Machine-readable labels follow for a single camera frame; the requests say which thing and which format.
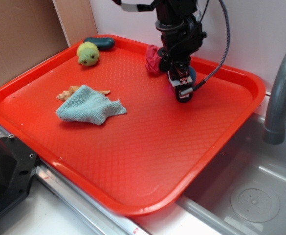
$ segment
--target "faucet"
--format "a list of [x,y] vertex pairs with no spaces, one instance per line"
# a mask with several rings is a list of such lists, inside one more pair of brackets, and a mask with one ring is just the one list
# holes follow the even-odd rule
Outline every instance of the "faucet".
[[286,134],[286,54],[276,75],[266,111],[262,138],[269,144],[283,143]]

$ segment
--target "blue towel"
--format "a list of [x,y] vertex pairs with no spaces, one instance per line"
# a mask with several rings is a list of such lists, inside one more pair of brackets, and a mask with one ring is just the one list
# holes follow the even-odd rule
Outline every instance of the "blue towel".
[[110,101],[105,95],[82,85],[57,109],[57,116],[63,121],[83,121],[101,125],[108,117],[126,114],[120,101]]

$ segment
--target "pink cloth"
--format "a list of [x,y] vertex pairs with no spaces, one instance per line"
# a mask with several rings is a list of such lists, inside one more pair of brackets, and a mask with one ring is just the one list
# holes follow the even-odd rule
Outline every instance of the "pink cloth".
[[154,45],[150,45],[150,46],[148,46],[147,51],[146,51],[145,67],[146,67],[148,72],[153,73],[153,74],[162,74],[163,73],[159,69],[159,63],[160,63],[161,58],[157,54],[158,50],[159,50],[158,47],[156,47]]

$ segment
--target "sink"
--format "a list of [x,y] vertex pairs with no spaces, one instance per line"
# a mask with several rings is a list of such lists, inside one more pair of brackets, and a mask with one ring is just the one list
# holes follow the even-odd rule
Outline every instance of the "sink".
[[178,201],[191,201],[221,234],[286,234],[286,139],[265,143],[263,122],[253,114]]

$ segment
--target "drain cover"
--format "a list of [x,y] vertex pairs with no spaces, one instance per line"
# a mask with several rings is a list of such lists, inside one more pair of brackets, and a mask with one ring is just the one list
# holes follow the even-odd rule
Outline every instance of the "drain cover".
[[236,187],[231,195],[231,205],[241,218],[256,223],[273,219],[280,209],[276,193],[258,183]]

